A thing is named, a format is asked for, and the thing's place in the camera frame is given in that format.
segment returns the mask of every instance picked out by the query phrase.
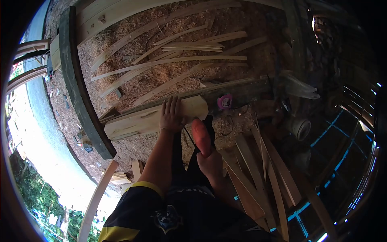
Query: tape measure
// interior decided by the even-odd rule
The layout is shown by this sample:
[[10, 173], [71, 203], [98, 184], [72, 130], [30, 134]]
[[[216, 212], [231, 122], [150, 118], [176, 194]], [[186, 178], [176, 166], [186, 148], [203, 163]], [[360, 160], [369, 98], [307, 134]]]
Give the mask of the tape measure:
[[231, 109], [232, 103], [233, 96], [229, 93], [217, 99], [218, 107], [223, 110]]

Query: foliage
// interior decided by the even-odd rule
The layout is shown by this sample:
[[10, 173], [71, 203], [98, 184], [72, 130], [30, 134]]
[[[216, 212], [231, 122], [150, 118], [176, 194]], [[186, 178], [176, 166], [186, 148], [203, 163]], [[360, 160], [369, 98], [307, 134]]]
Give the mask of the foliage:
[[[39, 221], [38, 225], [41, 227], [47, 241], [57, 241], [49, 229], [60, 235], [60, 237], [63, 237], [63, 232], [59, 227], [48, 222], [50, 213], [53, 213], [57, 217], [61, 215], [62, 219], [65, 216], [65, 208], [60, 205], [57, 193], [49, 184], [45, 183], [31, 163], [23, 161], [17, 150], [10, 156], [10, 162], [12, 172], [27, 210]], [[84, 213], [81, 211], [69, 210], [68, 232], [75, 238], [78, 237], [83, 216]], [[96, 223], [97, 221], [94, 219], [89, 238], [87, 239], [88, 242], [98, 241], [100, 231], [96, 228]], [[69, 235], [68, 240], [76, 242]]]

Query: ground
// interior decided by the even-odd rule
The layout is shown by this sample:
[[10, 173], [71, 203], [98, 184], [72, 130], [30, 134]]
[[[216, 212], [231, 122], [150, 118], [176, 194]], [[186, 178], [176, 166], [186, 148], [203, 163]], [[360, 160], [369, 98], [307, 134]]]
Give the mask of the ground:
[[[46, 22], [46, 38], [54, 39], [61, 13], [65, 10], [65, 8], [67, 8], [67, 6], [73, 4], [74, 2], [75, 0], [61, 1], [60, 3], [53, 1], [51, 3]], [[198, 2], [203, 1], [172, 3], [140, 12], [106, 28], [104, 31], [100, 32], [78, 48], [84, 80], [90, 99], [98, 116], [101, 116], [112, 106], [115, 106], [119, 112], [133, 107], [132, 103], [137, 98], [169, 81], [171, 78], [179, 76], [184, 71], [199, 63], [199, 61], [190, 61], [157, 65], [122, 85], [120, 87], [120, 91], [123, 96], [120, 99], [118, 99], [115, 93], [111, 93], [105, 98], [100, 98], [98, 95], [100, 90], [107, 87], [124, 73], [98, 79], [94, 82], [91, 81], [91, 78], [112, 70], [129, 66], [130, 61], [123, 60], [123, 56], [143, 54], [151, 48], [153, 43], [181, 31], [203, 25], [206, 19], [211, 18], [212, 16], [215, 16], [215, 21], [211, 29], [202, 29], [200, 31], [186, 34], [178, 38], [176, 41], [197, 41], [203, 38], [235, 31], [245, 30], [247, 32], [247, 38], [222, 42], [225, 46], [224, 49], [226, 50], [250, 39], [265, 36], [267, 32], [267, 18], [272, 19], [272, 16], [276, 16], [275, 19], [286, 19], [283, 11], [266, 5], [241, 1], [242, 7], [206, 11], [184, 18], [174, 19], [165, 25], [161, 25], [160, 29], [152, 29], [118, 50], [112, 57], [102, 64], [96, 72], [90, 71], [93, 60], [103, 50], [118, 41], [120, 38], [124, 37], [126, 34], [161, 16], [169, 14], [172, 11], [184, 8], [191, 4], [196, 4]], [[154, 57], [161, 53], [161, 50], [157, 50], [152, 53], [151, 56]], [[213, 53], [205, 51], [188, 51], [182, 56], [192, 55], [213, 55]], [[249, 67], [213, 67], [203, 69], [202, 71], [195, 73], [192, 77], [184, 79], [180, 83], [155, 95], [148, 101], [158, 99], [165, 95], [197, 89], [199, 88], [200, 80], [203, 78], [210, 80], [220, 78], [223, 81], [226, 81], [247, 77], [259, 77], [260, 75], [266, 75], [274, 72], [273, 46], [269, 41], [241, 51], [238, 55], [247, 56], [247, 63], [249, 64]], [[53, 111], [56, 114], [55, 118], [62, 128], [62, 132], [66, 140], [88, 172], [95, 177], [97, 181], [99, 181], [102, 175], [101, 171], [106, 169], [109, 164], [109, 160], [103, 160], [96, 151], [86, 153], [85, 150], [77, 146], [74, 136], [76, 137], [77, 132], [79, 132], [77, 125], [80, 125], [80, 122], [70, 100], [68, 100], [70, 108], [66, 109], [65, 107], [63, 95], [67, 95], [67, 91], [60, 69], [54, 72], [52, 80], [48, 84], [48, 92], [50, 92], [50, 90], [53, 90], [53, 95], [50, 98], [50, 101]], [[213, 126], [216, 132], [215, 144], [217, 148], [232, 146], [236, 135], [250, 130], [250, 127], [254, 122], [253, 117], [254, 113], [250, 106], [245, 106], [228, 112], [222, 112], [220, 115], [216, 116], [214, 118]], [[126, 138], [120, 141], [113, 141], [112, 143], [117, 150], [115, 160], [119, 163], [117, 171], [129, 173], [129, 176], [132, 178], [132, 161], [139, 159], [146, 162], [151, 153], [152, 147], [156, 143], [157, 137], [158, 133], [154, 133], [139, 137]], [[193, 151], [193, 145], [185, 132], [182, 134], [182, 146], [183, 161], [188, 163]]]

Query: wood strip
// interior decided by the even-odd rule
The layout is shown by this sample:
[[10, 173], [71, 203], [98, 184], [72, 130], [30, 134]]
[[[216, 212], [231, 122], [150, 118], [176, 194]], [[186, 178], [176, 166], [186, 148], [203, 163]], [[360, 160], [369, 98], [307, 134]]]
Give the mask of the wood strip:
[[274, 172], [271, 162], [267, 163], [267, 170], [270, 178], [270, 184], [273, 188], [274, 198], [276, 199], [279, 222], [281, 225], [281, 235], [285, 241], [289, 241], [288, 218], [286, 217], [284, 201], [282, 200], [281, 190], [279, 189], [276, 173]]
[[[252, 47], [252, 46], [260, 44], [260, 43], [263, 43], [265, 41], [266, 41], [266, 36], [259, 37], [259, 38], [247, 41], [247, 42], [245, 42], [245, 43], [243, 43], [241, 45], [237, 45], [237, 46], [235, 46], [235, 47], [233, 47], [231, 49], [228, 49], [226, 51], [223, 51], [219, 55], [235, 54], [235, 53], [238, 53], [239, 51], [245, 50], [245, 49], [247, 49], [249, 47]], [[207, 62], [202, 62], [200, 64], [197, 64], [194, 67], [190, 68], [188, 71], [184, 72], [182, 75], [171, 79], [169, 82], [166, 82], [166, 83], [162, 84], [161, 86], [158, 86], [157, 88], [155, 88], [152, 91], [148, 92], [147, 94], [143, 95], [142, 97], [140, 97], [139, 99], [134, 101], [133, 104], [135, 106], [138, 106], [141, 103], [143, 103], [146, 100], [148, 100], [149, 98], [152, 98], [154, 95], [156, 95], [156, 94], [160, 93], [161, 91], [171, 87], [173, 84], [176, 84], [176, 83], [182, 81], [183, 79], [189, 77], [191, 75], [191, 73], [193, 73], [195, 71], [198, 71], [198, 70], [201, 70], [203, 68], [209, 67], [211, 65], [212, 65], [211, 63], [207, 63]]]
[[[107, 122], [105, 133], [109, 139], [119, 140], [157, 132], [160, 130], [160, 111], [161, 105], [115, 118]], [[201, 96], [182, 99], [181, 112], [189, 118], [198, 117], [204, 120], [208, 114], [207, 102]]]
[[18, 75], [17, 77], [9, 81], [7, 86], [7, 94], [12, 92], [19, 86], [23, 85], [24, 83], [27, 83], [35, 78], [45, 76], [46, 74], [47, 68], [44, 66], [40, 66]]
[[[246, 190], [249, 192], [249, 194], [254, 198], [254, 200], [256, 201], [258, 206], [265, 212], [266, 219], [268, 219], [269, 216], [272, 217], [271, 211], [268, 211], [267, 208], [266, 209], [263, 208], [264, 204], [266, 204], [266, 199], [264, 198], [262, 193], [259, 193], [254, 188], [254, 186], [248, 181], [246, 176], [238, 168], [237, 164], [234, 163], [234, 161], [230, 158], [230, 156], [224, 150], [218, 150], [218, 152], [222, 155], [223, 160], [229, 166], [231, 171], [234, 172], [235, 176], [239, 179], [239, 181], [246, 188]], [[274, 222], [274, 226], [269, 224], [269, 228], [274, 228], [276, 226], [274, 218], [273, 218], [273, 222]]]
[[182, 36], [182, 35], [185, 35], [185, 34], [188, 34], [188, 33], [192, 33], [194, 31], [197, 31], [197, 30], [201, 30], [201, 29], [205, 29], [208, 27], [208, 22], [206, 22], [204, 25], [202, 26], [199, 26], [199, 27], [195, 27], [195, 28], [191, 28], [191, 29], [188, 29], [188, 30], [185, 30], [185, 31], [182, 31], [180, 33], [177, 33], [177, 34], [174, 34], [168, 38], [165, 38], [165, 39], [162, 39], [160, 41], [162, 41], [161, 44], [158, 44], [157, 46], [153, 47], [152, 49], [148, 50], [146, 53], [144, 53], [143, 55], [141, 55], [139, 58], [137, 58], [135, 61], [132, 62], [132, 65], [135, 65], [137, 63], [139, 63], [142, 59], [144, 59], [145, 57], [147, 57], [148, 55], [150, 55], [151, 53], [153, 53], [154, 51], [158, 50], [160, 47], [162, 47], [163, 45], [166, 45], [168, 44], [169, 42], [177, 39], [178, 37]]
[[[218, 35], [220, 36], [220, 38], [222, 38], [223, 36], [228, 36], [230, 34], [222, 34], [222, 35]], [[207, 42], [207, 40], [211, 41], [212, 43], [216, 43], [217, 42], [217, 39], [212, 39], [211, 38], [206, 38], [206, 39], [203, 39], [201, 41], [204, 41], [204, 42]], [[175, 51], [171, 51], [171, 52], [167, 52], [167, 53], [164, 53], [158, 57], [154, 57], [153, 59], [149, 60], [148, 62], [150, 61], [156, 61], [156, 60], [162, 60], [163, 59], [170, 59], [172, 57], [176, 56], [176, 52]], [[122, 75], [120, 78], [118, 78], [117, 80], [115, 80], [114, 82], [112, 82], [108, 87], [104, 88], [103, 90], [100, 91], [99, 93], [99, 96], [101, 98], [103, 98], [104, 96], [106, 96], [107, 94], [111, 93], [112, 91], [114, 91], [115, 89], [117, 89], [118, 87], [120, 87], [121, 85], [123, 85], [125, 82], [129, 81], [130, 79], [134, 78], [135, 76], [141, 74], [142, 72], [150, 69], [151, 67], [145, 67], [145, 68], [141, 68], [140, 70], [136, 71], [136, 70], [132, 70], [132, 71], [129, 71], [128, 73], [125, 73], [124, 75]]]
[[75, 39], [74, 6], [70, 6], [60, 19], [59, 46], [63, 79], [78, 119], [98, 154], [105, 160], [112, 159], [116, 155], [116, 150], [99, 122], [80, 67]]
[[137, 182], [142, 174], [142, 171], [144, 170], [144, 166], [142, 162], [139, 160], [133, 161], [132, 170], [133, 170], [134, 182]]
[[254, 198], [250, 195], [250, 193], [246, 190], [243, 184], [236, 177], [234, 172], [230, 167], [226, 167], [228, 175], [230, 176], [231, 181], [234, 184], [235, 190], [239, 196], [239, 199], [242, 203], [242, 206], [245, 210], [245, 213], [251, 217], [253, 220], [257, 220], [259, 218], [263, 218], [265, 216], [264, 211], [260, 208]]
[[221, 49], [212, 49], [204, 47], [169, 47], [164, 48], [163, 51], [178, 51], [178, 50], [196, 50], [196, 51], [213, 51], [213, 52], [223, 52]]
[[270, 202], [267, 198], [267, 195], [264, 189], [262, 177], [258, 170], [257, 162], [255, 161], [253, 154], [251, 153], [248, 147], [246, 139], [242, 134], [236, 137], [235, 143], [247, 165], [248, 170], [250, 171], [251, 176], [253, 177], [253, 181], [254, 181], [255, 187], [257, 188], [257, 192], [262, 196], [263, 203], [261, 203], [260, 205], [263, 207], [265, 211], [267, 224], [269, 225], [269, 227], [273, 228], [275, 227], [276, 222], [274, 220]]
[[25, 55], [30, 52], [38, 50], [47, 50], [50, 43], [50, 39], [39, 39], [19, 44], [15, 57]]
[[98, 204], [101, 201], [101, 198], [110, 182], [112, 175], [116, 171], [117, 166], [118, 166], [118, 163], [115, 160], [112, 160], [108, 168], [106, 169], [105, 174], [103, 174], [102, 178], [99, 180], [99, 183], [87, 207], [85, 216], [82, 219], [77, 242], [84, 242], [87, 240], [87, 237], [89, 236], [91, 223], [93, 222], [94, 215], [96, 213], [96, 210], [98, 209]]
[[285, 184], [286, 191], [288, 192], [293, 205], [296, 206], [301, 201], [300, 191], [298, 190], [292, 176], [290, 175], [288, 168], [286, 167], [282, 158], [278, 154], [276, 148], [273, 146], [273, 144], [266, 137], [265, 134], [261, 134], [261, 136], [267, 148], [270, 159], [275, 165], [275, 167], [278, 169], [278, 172], [282, 178], [282, 181]]
[[254, 136], [255, 141], [257, 142], [259, 152], [262, 155], [262, 164], [263, 164], [263, 172], [264, 172], [264, 179], [266, 182], [266, 167], [269, 162], [271, 162], [269, 154], [267, 152], [265, 143], [261, 137], [261, 132], [259, 130], [259, 127], [257, 125], [254, 125], [254, 127], [251, 128], [251, 132]]
[[95, 80], [103, 78], [103, 77], [111, 76], [111, 75], [118, 74], [121, 72], [129, 71], [129, 70], [140, 69], [143, 67], [149, 67], [149, 66], [155, 66], [155, 65], [161, 65], [161, 64], [169, 64], [169, 63], [181, 62], [181, 61], [190, 61], [190, 60], [247, 60], [247, 57], [246, 56], [238, 56], [238, 55], [225, 55], [225, 56], [200, 55], [200, 56], [179, 57], [179, 58], [173, 58], [173, 59], [167, 59], [167, 60], [157, 60], [154, 62], [145, 62], [142, 64], [132, 65], [129, 67], [114, 70], [114, 71], [93, 77], [91, 80], [95, 81]]
[[[159, 56], [156, 56], [154, 57], [153, 59], [151, 59], [150, 61], [148, 62], [151, 62], [151, 61], [156, 61], [156, 60], [166, 60], [166, 59], [170, 59], [172, 57], [175, 57], [175, 56], [178, 56], [182, 53], [182, 51], [170, 51], [170, 52], [166, 52], [162, 55], [159, 55]], [[107, 86], [106, 88], [104, 88], [103, 90], [100, 91], [99, 93], [99, 96], [101, 98], [105, 97], [107, 94], [111, 93], [112, 91], [114, 91], [115, 89], [117, 89], [118, 87], [120, 87], [121, 85], [123, 85], [125, 82], [129, 81], [130, 79], [134, 78], [135, 76], [143, 73], [144, 71], [146, 70], [149, 70], [150, 68], [152, 68], [153, 66], [150, 66], [150, 67], [143, 67], [141, 69], [137, 69], [137, 70], [131, 70], [125, 74], [123, 74], [121, 77], [119, 77], [117, 80], [115, 80], [114, 82], [112, 82], [109, 86]]]
[[164, 48], [166, 47], [190, 47], [190, 46], [206, 46], [206, 47], [217, 47], [217, 48], [224, 48], [224, 45], [221, 45], [219, 43], [206, 43], [206, 42], [173, 42], [167, 44]]
[[212, 9], [222, 9], [222, 8], [228, 8], [228, 7], [240, 7], [241, 4], [239, 2], [230, 1], [230, 0], [213, 0], [209, 2], [203, 2], [198, 3], [193, 6], [189, 6], [177, 11], [174, 11], [173, 13], [169, 14], [168, 16], [164, 16], [161, 18], [158, 18], [147, 25], [131, 32], [130, 34], [127, 34], [125, 37], [111, 45], [107, 50], [102, 52], [100, 55], [97, 56], [97, 58], [93, 61], [93, 65], [91, 67], [91, 71], [95, 71], [103, 62], [105, 62], [109, 57], [111, 57], [116, 51], [121, 49], [124, 45], [131, 42], [141, 34], [159, 27], [160, 25], [171, 21], [172, 19], [179, 18], [179, 17], [185, 17], [192, 14], [196, 14], [199, 12], [203, 12], [206, 10], [212, 10]]
[[317, 196], [317, 193], [315, 192], [314, 188], [311, 186], [309, 181], [305, 178], [305, 176], [300, 171], [292, 170], [292, 173], [294, 178], [297, 180], [297, 185], [308, 197], [311, 205], [313, 206], [318, 217], [320, 218], [322, 225], [324, 226], [326, 232], [328, 233], [328, 236], [333, 241], [336, 241], [337, 233], [336, 233], [335, 226], [333, 225], [333, 222], [329, 216], [327, 209], [325, 208], [319, 196]]

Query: wooden plank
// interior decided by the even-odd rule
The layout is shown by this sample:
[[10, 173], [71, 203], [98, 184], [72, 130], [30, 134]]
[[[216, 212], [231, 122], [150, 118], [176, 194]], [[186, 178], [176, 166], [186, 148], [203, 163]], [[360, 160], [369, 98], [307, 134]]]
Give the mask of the wooden plank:
[[258, 206], [265, 212], [266, 220], [269, 225], [269, 228], [274, 228], [276, 223], [274, 218], [272, 217], [271, 211], [265, 206], [267, 203], [267, 198], [264, 197], [263, 193], [258, 192], [254, 186], [249, 182], [246, 176], [242, 173], [242, 171], [238, 168], [237, 164], [230, 158], [230, 156], [224, 150], [218, 150], [218, 152], [222, 155], [223, 160], [229, 166], [231, 171], [234, 172], [235, 176], [239, 179], [242, 185], [246, 188], [249, 194], [254, 198]]
[[274, 166], [278, 169], [280, 177], [282, 178], [282, 181], [285, 184], [286, 191], [288, 192], [293, 205], [296, 206], [301, 201], [300, 191], [298, 190], [292, 176], [290, 175], [288, 168], [286, 167], [282, 158], [278, 154], [276, 148], [273, 146], [273, 144], [265, 134], [261, 134], [261, 135], [265, 143], [265, 146], [267, 148], [267, 152], [270, 156], [270, 159], [274, 164]]
[[281, 235], [285, 241], [289, 241], [288, 218], [286, 217], [284, 201], [282, 200], [281, 190], [279, 189], [276, 173], [274, 172], [271, 162], [267, 163], [267, 173], [270, 178], [270, 184], [273, 188], [274, 198], [276, 199], [279, 222], [281, 225]]
[[191, 32], [194, 32], [194, 31], [197, 31], [197, 30], [201, 30], [201, 29], [205, 29], [209, 26], [209, 22], [206, 21], [204, 25], [202, 26], [199, 26], [199, 27], [196, 27], [196, 28], [192, 28], [192, 29], [188, 29], [188, 30], [185, 30], [185, 31], [182, 31], [180, 33], [177, 33], [177, 34], [174, 34], [172, 36], [169, 36], [169, 37], [166, 37], [165, 39], [162, 39], [160, 41], [157, 41], [156, 43], [154, 43], [154, 45], [161, 45], [161, 44], [168, 44], [169, 42], [177, 39], [178, 37], [182, 36], [182, 35], [185, 35], [185, 34], [188, 34], [188, 33], [191, 33]]
[[[242, 203], [245, 213], [249, 217], [251, 217], [254, 221], [260, 218], [263, 218], [265, 216], [265, 213], [260, 208], [258, 203], [254, 200], [254, 198], [246, 190], [243, 184], [239, 181], [239, 179], [236, 177], [234, 172], [229, 167], [226, 167], [226, 169], [227, 169], [228, 175], [230, 176], [231, 181], [234, 184], [235, 190], [239, 196], [239, 200]], [[267, 226], [264, 229], [265, 230], [267, 229], [266, 231], [270, 233], [270, 230]]]
[[[229, 35], [230, 34], [222, 34], [222, 35], [218, 35], [218, 36], [220, 36], [220, 38], [222, 38], [222, 36], [229, 36]], [[238, 34], [238, 35], [234, 35], [233, 37], [238, 38], [239, 36], [241, 36], [241, 33]], [[202, 39], [201, 41], [203, 41], [203, 42], [211, 41], [212, 43], [216, 43], [216, 42], [218, 42], [218, 40], [220, 38], [213, 39], [211, 37], [211, 38]], [[154, 58], [152, 58], [151, 60], [149, 60], [147, 62], [156, 61], [156, 60], [163, 60], [163, 59], [170, 59], [170, 58], [175, 57], [175, 56], [177, 56], [179, 54], [181, 54], [181, 52], [170, 51], [170, 52], [164, 53], [162, 55], [159, 55], [157, 57], [154, 57]], [[112, 82], [109, 86], [107, 86], [106, 88], [101, 90], [100, 93], [99, 93], [99, 96], [101, 98], [103, 98], [107, 94], [111, 93], [112, 91], [114, 91], [115, 89], [117, 89], [118, 87], [123, 85], [125, 82], [129, 81], [130, 79], [134, 78], [135, 76], [141, 74], [142, 72], [144, 72], [144, 71], [146, 71], [146, 70], [148, 70], [150, 68], [151, 67], [144, 67], [144, 68], [141, 68], [139, 70], [132, 70], [132, 71], [129, 71], [128, 73], [125, 73], [120, 78], [118, 78], [117, 80]]]
[[73, 6], [62, 14], [59, 40], [63, 79], [79, 121], [99, 155], [104, 159], [112, 159], [116, 155], [116, 150], [98, 120], [83, 79], [75, 39]]
[[[222, 53], [220, 53], [219, 55], [231, 55], [231, 54], [235, 54], [235, 53], [238, 53], [242, 50], [245, 50], [249, 47], [252, 47], [254, 45], [257, 45], [257, 44], [260, 44], [260, 43], [263, 43], [266, 41], [266, 36], [264, 37], [259, 37], [259, 38], [256, 38], [256, 39], [252, 39], [250, 41], [247, 41], [241, 45], [237, 45], [231, 49], [228, 49]], [[189, 77], [191, 75], [191, 73], [195, 72], [195, 71], [198, 71], [198, 70], [201, 70], [205, 67], [209, 67], [211, 66], [212, 64], [211, 63], [208, 63], [208, 62], [202, 62], [200, 64], [197, 64], [195, 65], [194, 67], [190, 68], [188, 71], [184, 72], [182, 75], [178, 76], [178, 77], [175, 77], [173, 79], [171, 79], [169, 82], [166, 82], [160, 86], [158, 86], [157, 88], [153, 89], [152, 91], [148, 92], [147, 94], [143, 95], [142, 97], [140, 97], [139, 99], [137, 99], [136, 101], [133, 102], [133, 104], [135, 106], [138, 106], [140, 105], [141, 103], [145, 102], [146, 100], [148, 100], [149, 98], [153, 97], [154, 95], [160, 93], [161, 91], [171, 87], [173, 84], [176, 84], [180, 81], [182, 81], [183, 79]]]
[[30, 58], [40, 57], [40, 56], [49, 55], [49, 54], [50, 54], [50, 50], [38, 50], [38, 51], [34, 51], [34, 52], [29, 52], [29, 53], [26, 53], [25, 55], [15, 59], [14, 65], [19, 63], [19, 62], [22, 62], [24, 60], [28, 60]]
[[275, 223], [275, 220], [274, 220], [274, 217], [272, 214], [270, 202], [269, 202], [269, 200], [267, 198], [267, 194], [265, 192], [265, 188], [264, 188], [264, 185], [262, 182], [261, 174], [258, 170], [257, 162], [254, 159], [253, 154], [251, 153], [251, 151], [248, 147], [248, 144], [246, 142], [245, 137], [242, 134], [238, 135], [236, 137], [235, 143], [236, 143], [236, 146], [238, 147], [240, 154], [242, 155], [242, 157], [246, 163], [248, 170], [250, 171], [250, 174], [253, 178], [255, 187], [257, 188], [257, 192], [259, 194], [261, 194], [261, 196], [262, 196], [263, 204], [261, 204], [261, 206], [264, 208], [264, 211], [266, 214], [267, 224], [269, 225], [269, 227], [275, 226], [276, 223]]
[[211, 42], [173, 42], [165, 45], [163, 48], [167, 47], [214, 47], [214, 48], [224, 48], [224, 45], [219, 43], [211, 43]]
[[[172, 57], [175, 57], [175, 56], [178, 56], [182, 53], [182, 51], [170, 51], [170, 52], [166, 52], [162, 55], [159, 55], [159, 56], [156, 56], [152, 59], [150, 59], [149, 61], [147, 62], [152, 62], [152, 61], [156, 61], [156, 60], [166, 60], [166, 59], [170, 59]], [[114, 82], [112, 82], [109, 86], [105, 87], [104, 89], [102, 89], [100, 92], [99, 92], [99, 96], [101, 98], [105, 97], [107, 94], [111, 93], [112, 91], [114, 91], [115, 89], [119, 88], [121, 85], [123, 85], [125, 82], [129, 81], [130, 79], [134, 78], [135, 76], [143, 73], [144, 71], [148, 70], [152, 68], [152, 66], [150, 67], [143, 67], [143, 68], [140, 68], [140, 69], [137, 69], [137, 70], [131, 70], [125, 74], [123, 74], [121, 77], [119, 77], [117, 80], [115, 80]]]
[[331, 218], [329, 217], [329, 213], [325, 208], [324, 204], [320, 200], [319, 196], [310, 185], [309, 181], [304, 177], [304, 175], [298, 170], [292, 170], [293, 176], [297, 181], [298, 187], [305, 193], [308, 197], [311, 205], [317, 213], [317, 216], [320, 218], [322, 225], [324, 226], [328, 236], [333, 241], [337, 240], [337, 233], [335, 230], [335, 226]]
[[263, 139], [261, 137], [261, 132], [260, 132], [259, 128], [256, 125], [254, 125], [254, 127], [251, 128], [251, 132], [252, 132], [252, 134], [254, 136], [255, 141], [257, 142], [257, 145], [258, 145], [258, 148], [259, 148], [259, 152], [262, 155], [264, 179], [265, 179], [265, 182], [266, 182], [266, 167], [267, 167], [267, 164], [269, 162], [271, 162], [271, 160], [270, 160], [269, 154], [267, 152], [265, 143], [264, 143], [264, 141], [263, 141]]
[[[215, 110], [218, 108], [216, 101], [219, 95], [221, 94], [231, 93], [233, 95], [233, 99], [236, 100], [235, 103], [236, 102], [247, 103], [249, 101], [259, 100], [260, 94], [264, 92], [268, 92], [269, 90], [270, 90], [270, 87], [267, 79], [246, 78], [246, 79], [216, 84], [211, 87], [199, 88], [192, 91], [187, 91], [184, 93], [177, 94], [177, 96], [180, 97], [181, 99], [184, 99], [184, 98], [200, 95], [207, 101], [209, 110]], [[163, 103], [164, 100], [167, 100], [167, 99], [168, 99], [167, 97], [161, 98], [153, 102], [149, 102], [141, 106], [128, 109], [122, 112], [120, 116], [117, 116], [117, 118], [130, 113], [135, 113], [148, 108], [152, 108], [154, 106], [159, 106]]]
[[214, 51], [214, 52], [223, 52], [221, 49], [212, 49], [212, 48], [205, 48], [205, 47], [169, 47], [169, 48], [163, 48], [163, 51], [177, 51], [177, 50], [200, 50], [200, 51]]
[[51, 42], [50, 53], [51, 53], [52, 69], [57, 70], [61, 65], [60, 51], [59, 51], [59, 35], [57, 35], [55, 39]]
[[132, 162], [134, 182], [137, 182], [139, 180], [143, 170], [144, 170], [144, 166], [141, 161], [135, 160]]
[[39, 39], [19, 44], [15, 57], [38, 50], [49, 50], [50, 39]]
[[82, 223], [80, 225], [77, 242], [85, 242], [87, 240], [87, 237], [89, 236], [91, 223], [93, 222], [94, 215], [96, 213], [96, 210], [98, 209], [98, 204], [101, 201], [101, 198], [117, 166], [118, 166], [118, 163], [115, 160], [112, 160], [108, 168], [106, 169], [105, 174], [103, 174], [102, 178], [99, 180], [99, 183], [94, 191], [93, 196], [91, 197], [85, 216], [83, 217]]
[[169, 63], [175, 63], [175, 62], [181, 62], [181, 61], [190, 61], [190, 60], [247, 60], [246, 56], [239, 56], [239, 55], [224, 55], [224, 56], [218, 56], [218, 55], [200, 55], [200, 56], [188, 56], [188, 57], [179, 57], [179, 58], [172, 58], [172, 59], [166, 59], [166, 60], [157, 60], [154, 62], [145, 62], [138, 65], [132, 65], [128, 67], [124, 67], [118, 70], [114, 70], [96, 77], [92, 78], [92, 81], [95, 81], [97, 79], [108, 77], [114, 74], [118, 74], [121, 72], [129, 71], [129, 70], [135, 70], [140, 69], [143, 67], [151, 67], [155, 65], [162, 65], [162, 64], [169, 64]]
[[153, 47], [152, 49], [148, 50], [147, 52], [145, 52], [143, 55], [141, 55], [139, 58], [137, 58], [135, 61], [132, 62], [132, 65], [135, 65], [137, 63], [139, 63], [142, 59], [144, 59], [145, 57], [147, 57], [148, 55], [150, 55], [151, 53], [153, 53], [154, 51], [158, 50], [159, 48], [161, 48], [162, 46], [168, 44], [169, 42], [177, 39], [178, 37], [182, 36], [182, 35], [185, 35], [185, 34], [188, 34], [188, 33], [192, 33], [194, 31], [197, 31], [197, 30], [201, 30], [201, 29], [205, 29], [208, 27], [208, 22], [206, 22], [205, 24], [203, 24], [202, 26], [199, 26], [199, 27], [196, 27], [196, 28], [191, 28], [191, 29], [188, 29], [188, 30], [185, 30], [185, 31], [182, 31], [180, 33], [177, 33], [177, 34], [174, 34], [168, 38], [165, 38], [165, 39], [162, 39], [160, 41], [162, 41], [161, 44], [158, 44], [157, 46]]
[[34, 68], [32, 70], [26, 71], [18, 75], [17, 77], [9, 81], [7, 86], [7, 94], [12, 92], [14, 89], [18, 88], [19, 86], [23, 85], [24, 83], [27, 83], [38, 77], [44, 77], [46, 74], [47, 74], [47, 68], [45, 66], [39, 66], [37, 68]]
[[[143, 1], [136, 1], [136, 4], [142, 4]], [[179, 9], [177, 11], [174, 11], [173, 13], [169, 14], [168, 16], [163, 16], [161, 18], [158, 18], [150, 23], [148, 23], [145, 26], [142, 26], [141, 28], [131, 32], [130, 34], [127, 34], [122, 39], [111, 45], [107, 50], [102, 52], [100, 55], [97, 56], [97, 58], [93, 61], [93, 65], [91, 67], [92, 71], [95, 71], [103, 62], [105, 62], [109, 57], [111, 57], [116, 51], [121, 49], [124, 45], [134, 40], [136, 37], [140, 36], [141, 34], [159, 27], [161, 24], [165, 24], [166, 22], [171, 21], [172, 19], [179, 18], [179, 17], [185, 17], [192, 14], [196, 14], [199, 12], [203, 12], [206, 10], [215, 10], [215, 9], [222, 9], [222, 8], [228, 8], [228, 7], [240, 7], [241, 4], [239, 2], [230, 1], [230, 0], [213, 0], [209, 2], [203, 2], [198, 3], [193, 6], [189, 6], [183, 9]]]
[[[115, 118], [107, 122], [105, 132], [111, 140], [157, 132], [160, 130], [160, 111], [161, 105]], [[204, 120], [208, 114], [207, 102], [201, 96], [182, 99], [181, 112], [189, 118]]]

